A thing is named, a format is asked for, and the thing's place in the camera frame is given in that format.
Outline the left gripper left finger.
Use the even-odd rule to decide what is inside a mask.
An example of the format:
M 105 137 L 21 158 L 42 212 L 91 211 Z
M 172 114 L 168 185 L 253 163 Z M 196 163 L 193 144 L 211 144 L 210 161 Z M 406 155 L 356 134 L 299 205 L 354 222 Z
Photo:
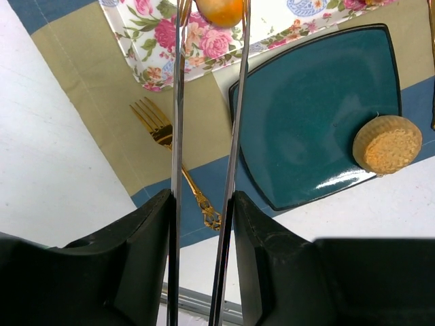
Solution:
M 1 235 L 2 325 L 155 325 L 171 193 L 63 248 Z

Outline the round orange bun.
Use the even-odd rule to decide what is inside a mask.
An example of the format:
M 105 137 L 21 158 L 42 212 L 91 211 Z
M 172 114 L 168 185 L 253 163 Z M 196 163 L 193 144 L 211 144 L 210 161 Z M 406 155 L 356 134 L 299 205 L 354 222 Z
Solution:
M 410 120 L 398 115 L 373 118 L 353 140 L 352 154 L 358 165 L 377 175 L 388 175 L 408 166 L 419 154 L 423 137 Z

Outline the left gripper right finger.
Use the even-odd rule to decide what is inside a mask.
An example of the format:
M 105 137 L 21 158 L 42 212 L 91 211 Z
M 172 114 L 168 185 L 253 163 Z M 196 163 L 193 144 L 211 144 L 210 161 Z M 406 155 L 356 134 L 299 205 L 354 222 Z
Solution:
M 434 241 L 309 242 L 235 194 L 245 325 L 433 325 Z

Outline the metal tongs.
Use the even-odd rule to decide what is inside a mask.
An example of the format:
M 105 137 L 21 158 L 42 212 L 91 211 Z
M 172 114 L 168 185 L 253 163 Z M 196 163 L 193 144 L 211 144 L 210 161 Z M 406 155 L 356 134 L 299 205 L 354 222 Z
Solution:
M 213 281 L 213 293 L 209 312 L 209 324 L 223 323 L 224 297 L 226 290 L 226 274 L 230 235 L 234 213 L 234 191 L 236 185 L 237 164 L 239 159 L 239 137 L 241 131 L 241 114 L 243 93 L 248 70 L 249 37 L 251 25 L 251 2 L 242 2 L 243 51 L 239 73 L 239 92 L 237 111 L 232 123 L 232 140 L 228 159 L 226 187 L 220 236 L 217 246 L 217 258 Z M 167 296 L 167 325 L 178 324 L 179 308 L 179 252 L 181 223 L 181 180 L 183 149 L 183 117 L 184 117 L 184 71 L 185 71 L 185 29 L 188 25 L 191 1 L 178 1 L 175 20 L 175 62 L 173 72 L 173 140 L 171 164 L 171 193 L 175 215 L 170 221 L 169 232 L 169 279 Z

